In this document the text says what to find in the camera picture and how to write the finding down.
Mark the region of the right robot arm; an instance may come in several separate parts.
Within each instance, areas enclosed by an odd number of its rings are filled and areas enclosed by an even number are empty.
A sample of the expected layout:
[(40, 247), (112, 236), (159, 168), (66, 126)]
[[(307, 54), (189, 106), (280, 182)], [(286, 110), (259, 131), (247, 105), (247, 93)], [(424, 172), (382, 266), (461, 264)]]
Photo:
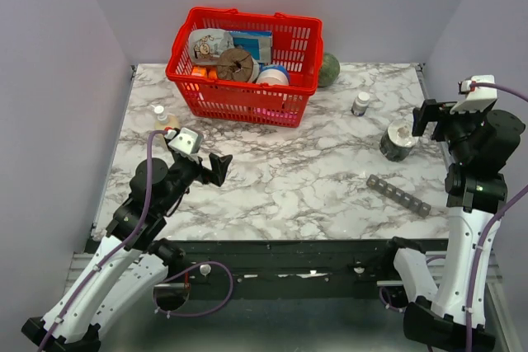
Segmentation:
[(443, 274), (432, 278), (425, 251), (402, 238), (379, 259), (381, 273), (401, 278), (408, 305), (403, 332), (409, 339), (445, 351), (491, 351), (483, 307), (488, 262), (500, 217), (507, 208), (501, 170), (521, 142), (525, 125), (488, 106), (455, 112), (454, 103), (426, 100), (413, 110), (412, 134), (435, 124), (432, 139), (445, 142), (453, 162), (445, 179), (449, 237)]

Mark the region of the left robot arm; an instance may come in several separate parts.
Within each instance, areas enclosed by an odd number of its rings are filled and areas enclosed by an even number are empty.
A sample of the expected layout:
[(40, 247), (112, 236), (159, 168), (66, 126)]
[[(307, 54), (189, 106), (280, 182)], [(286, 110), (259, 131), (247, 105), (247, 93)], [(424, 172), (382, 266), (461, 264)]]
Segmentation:
[(147, 289), (187, 279), (199, 268), (183, 250), (158, 234), (195, 181), (221, 186), (232, 156), (200, 157), (172, 152), (174, 163), (147, 156), (130, 181), (130, 195), (115, 211), (106, 235), (70, 290), (44, 316), (21, 331), (40, 351), (98, 351), (103, 332)]

